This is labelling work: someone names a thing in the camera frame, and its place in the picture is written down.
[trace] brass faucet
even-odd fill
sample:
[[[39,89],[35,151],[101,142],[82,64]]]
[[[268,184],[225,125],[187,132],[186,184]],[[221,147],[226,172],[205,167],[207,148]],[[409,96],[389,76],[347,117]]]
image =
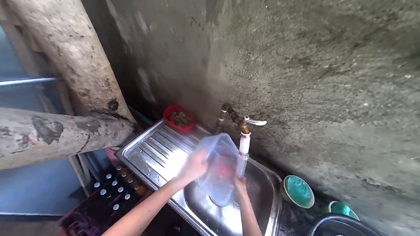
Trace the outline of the brass faucet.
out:
[[[220,128],[223,124],[223,121],[226,116],[226,112],[229,114],[229,117],[231,120],[241,128],[241,132],[243,134],[249,134],[248,126],[247,124],[254,124],[257,126],[263,126],[267,123],[267,121],[256,121],[249,118],[248,115],[244,116],[243,118],[240,118],[238,113],[232,108],[232,106],[229,103],[224,103],[222,105],[222,108],[220,110],[219,120],[216,122],[216,131],[214,134],[218,134],[220,132]]]

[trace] tree trunk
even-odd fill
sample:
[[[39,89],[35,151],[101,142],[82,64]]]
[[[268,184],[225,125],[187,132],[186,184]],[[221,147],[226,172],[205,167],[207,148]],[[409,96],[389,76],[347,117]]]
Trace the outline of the tree trunk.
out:
[[[7,0],[75,91],[86,113],[135,122],[80,0]]]
[[[113,147],[133,124],[109,115],[56,115],[0,108],[0,169]]]

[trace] stainless steel sink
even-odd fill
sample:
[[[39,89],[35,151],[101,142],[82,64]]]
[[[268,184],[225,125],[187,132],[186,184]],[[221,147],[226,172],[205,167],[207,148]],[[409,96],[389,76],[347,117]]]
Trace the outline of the stainless steel sink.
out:
[[[150,188],[157,190],[178,174],[187,155],[209,135],[199,125],[192,134],[180,135],[160,120],[116,155]],[[252,158],[248,160],[245,176],[249,198],[263,235],[277,235],[281,179]],[[240,209],[236,199],[231,202],[227,207],[215,205],[192,182],[177,192],[168,204],[204,236],[239,236],[242,235]]]

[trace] green bowl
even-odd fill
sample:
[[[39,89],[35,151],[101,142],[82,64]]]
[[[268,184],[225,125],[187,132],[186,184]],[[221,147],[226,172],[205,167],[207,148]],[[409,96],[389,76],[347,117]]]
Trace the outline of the green bowl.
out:
[[[297,176],[286,176],[281,182],[280,192],[286,201],[303,208],[311,208],[315,203],[311,187]]]
[[[356,213],[346,204],[338,201],[332,201],[328,204],[328,213],[337,213],[350,216],[358,221],[360,221],[359,217]]]

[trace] brass pipe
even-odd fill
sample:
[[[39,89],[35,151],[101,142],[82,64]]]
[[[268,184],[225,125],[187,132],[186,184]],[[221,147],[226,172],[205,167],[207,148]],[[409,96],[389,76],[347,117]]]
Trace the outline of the brass pipe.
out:
[[[235,124],[239,126],[239,128],[241,128],[242,133],[249,134],[247,123],[245,123],[245,121],[239,117],[238,113],[232,108],[232,106],[229,103],[224,103],[221,109],[221,113],[229,113],[229,117]]]

